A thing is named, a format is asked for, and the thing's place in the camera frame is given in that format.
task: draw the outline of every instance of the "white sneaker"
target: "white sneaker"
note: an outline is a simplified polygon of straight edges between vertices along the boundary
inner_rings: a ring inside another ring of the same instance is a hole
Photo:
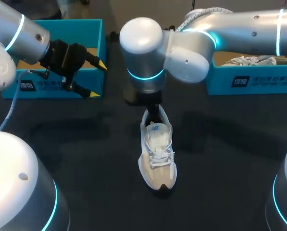
[[[238,57],[233,58],[226,62],[223,66],[270,66],[277,65],[277,61],[273,56],[251,56],[251,57]]]
[[[154,190],[171,189],[176,181],[177,170],[172,150],[172,126],[159,105],[163,123],[146,125],[149,112],[145,111],[141,127],[142,154],[138,160],[144,181]]]

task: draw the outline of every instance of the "tabletop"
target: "tabletop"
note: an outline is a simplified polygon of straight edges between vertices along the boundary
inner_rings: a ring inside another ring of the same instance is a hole
[[[266,230],[264,204],[287,152],[287,95],[208,96],[169,77],[163,108],[178,169],[172,195],[138,169],[144,108],[123,100],[127,72],[108,45],[105,93],[91,100],[19,100],[4,131],[26,141],[71,210],[71,231]],[[0,123],[11,101],[0,98]]]

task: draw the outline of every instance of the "shoe logo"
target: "shoe logo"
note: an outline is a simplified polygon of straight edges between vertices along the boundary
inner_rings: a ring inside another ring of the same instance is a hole
[[[159,128],[159,126],[154,126],[154,127],[152,127],[151,131],[157,131],[158,128]]]

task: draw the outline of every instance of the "shoe box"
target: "shoe box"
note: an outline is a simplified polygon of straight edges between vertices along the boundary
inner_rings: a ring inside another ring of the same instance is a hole
[[[287,94],[287,65],[222,66],[227,61],[246,55],[216,52],[206,87],[209,95]]]
[[[36,20],[40,26],[50,32],[50,39],[60,39],[68,44],[78,43],[87,50],[100,57],[105,62],[106,41],[102,20]],[[17,67],[17,77],[25,70],[37,70],[45,72],[45,68],[39,63],[29,65],[23,61],[13,58]],[[85,62],[74,76],[74,81],[83,88],[93,92],[91,98],[100,98],[103,93],[104,72],[98,70],[90,63]],[[7,90],[2,92],[5,99],[12,99],[17,88],[15,81]],[[18,94],[20,99],[74,99],[82,97],[74,92],[62,89],[62,76],[50,72],[48,79],[43,79],[37,74],[25,75],[20,85]]]

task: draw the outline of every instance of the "shoelace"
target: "shoelace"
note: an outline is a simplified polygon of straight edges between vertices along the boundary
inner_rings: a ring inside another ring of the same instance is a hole
[[[157,153],[150,148],[149,143],[147,142],[147,147],[149,148],[150,165],[152,167],[162,167],[166,165],[173,166],[174,162],[172,157],[174,156],[174,152],[169,151],[171,144],[172,140],[170,140],[169,144],[162,150],[161,153]]]
[[[232,64],[238,64],[240,66],[243,66],[243,65],[258,65],[257,62],[259,60],[257,59],[257,57],[244,57],[244,56],[241,56],[241,57],[238,57],[238,58],[233,58],[231,59],[230,61],[226,62],[226,63],[232,63]]]

